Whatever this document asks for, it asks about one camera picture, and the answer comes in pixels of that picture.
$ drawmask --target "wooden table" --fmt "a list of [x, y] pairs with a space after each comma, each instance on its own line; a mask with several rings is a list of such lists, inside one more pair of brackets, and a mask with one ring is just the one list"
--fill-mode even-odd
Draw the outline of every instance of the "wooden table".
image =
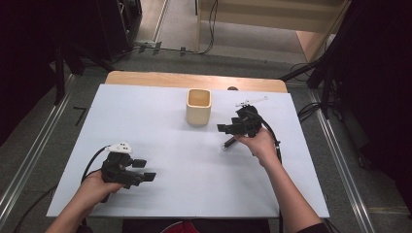
[[105, 83], [210, 89], [228, 89], [231, 86], [235, 86], [239, 90], [268, 91], [282, 93], [288, 92], [285, 83], [279, 80], [187, 75], [158, 72], [114, 71], [109, 73]]

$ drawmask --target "sleeve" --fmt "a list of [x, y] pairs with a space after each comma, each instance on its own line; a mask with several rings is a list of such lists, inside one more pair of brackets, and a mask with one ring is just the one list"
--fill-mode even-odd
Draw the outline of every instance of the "sleeve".
[[327, 227], [324, 223], [309, 226], [305, 229], [299, 230], [297, 233], [328, 233]]

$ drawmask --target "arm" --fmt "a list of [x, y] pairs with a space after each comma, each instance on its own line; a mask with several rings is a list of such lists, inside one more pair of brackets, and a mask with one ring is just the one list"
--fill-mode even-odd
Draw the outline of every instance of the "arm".
[[288, 232], [297, 232], [322, 222], [279, 161], [269, 131], [261, 128], [255, 138], [240, 135], [235, 135], [235, 138], [251, 150], [252, 154], [258, 158], [260, 165], [266, 170]]
[[122, 187], [121, 183], [104, 183], [100, 171], [90, 174], [47, 232], [76, 232], [82, 220], [91, 213], [95, 205], [108, 194], [117, 192]]

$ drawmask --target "wooden cup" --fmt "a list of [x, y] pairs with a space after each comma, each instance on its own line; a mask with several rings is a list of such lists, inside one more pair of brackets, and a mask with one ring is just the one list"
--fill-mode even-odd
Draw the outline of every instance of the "wooden cup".
[[207, 124], [212, 109], [212, 93], [207, 89], [190, 89], [186, 106], [186, 120], [189, 124]]

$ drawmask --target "white table surface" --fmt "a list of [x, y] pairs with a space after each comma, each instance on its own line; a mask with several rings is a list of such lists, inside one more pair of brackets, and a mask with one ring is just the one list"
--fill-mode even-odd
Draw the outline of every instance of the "white table surface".
[[[186, 123], [187, 88], [102, 84], [72, 151], [47, 216], [58, 216], [80, 185], [90, 159], [101, 148], [127, 142], [132, 158], [148, 161], [136, 172], [156, 172], [152, 183], [122, 188], [99, 204], [92, 216], [114, 217], [277, 217], [279, 206], [258, 159], [246, 146], [229, 150], [231, 135], [217, 124], [231, 124], [236, 103], [268, 96], [255, 103], [274, 129], [283, 164], [320, 217], [329, 217], [309, 150], [287, 93], [212, 91], [212, 113], [205, 126]], [[107, 158], [103, 151], [89, 171]]]

